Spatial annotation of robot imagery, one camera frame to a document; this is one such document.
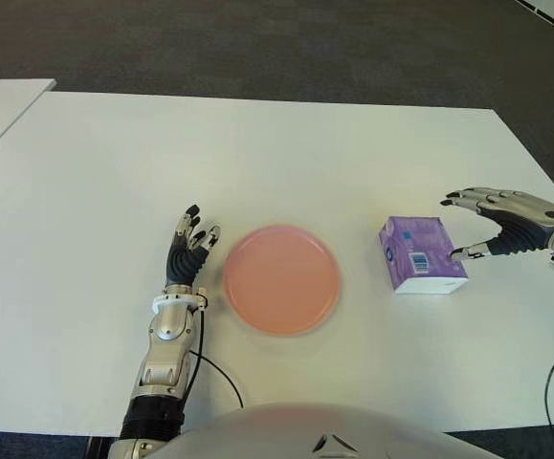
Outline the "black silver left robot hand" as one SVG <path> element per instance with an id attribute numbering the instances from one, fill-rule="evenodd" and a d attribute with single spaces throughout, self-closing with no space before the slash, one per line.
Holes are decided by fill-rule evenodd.
<path id="1" fill-rule="evenodd" d="M 191 288 L 213 247 L 220 238 L 220 227 L 196 230 L 201 222 L 200 208 L 190 206 L 181 216 L 166 257 L 165 289 L 179 285 Z"/>

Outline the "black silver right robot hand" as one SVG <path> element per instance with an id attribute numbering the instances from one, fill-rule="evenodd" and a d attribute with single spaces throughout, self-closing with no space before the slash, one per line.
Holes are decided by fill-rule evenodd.
<path id="1" fill-rule="evenodd" d="M 497 236 L 453 250 L 453 261 L 554 251 L 554 204 L 544 199 L 516 190 L 469 187 L 447 194 L 441 205 L 466 208 L 500 226 Z"/>

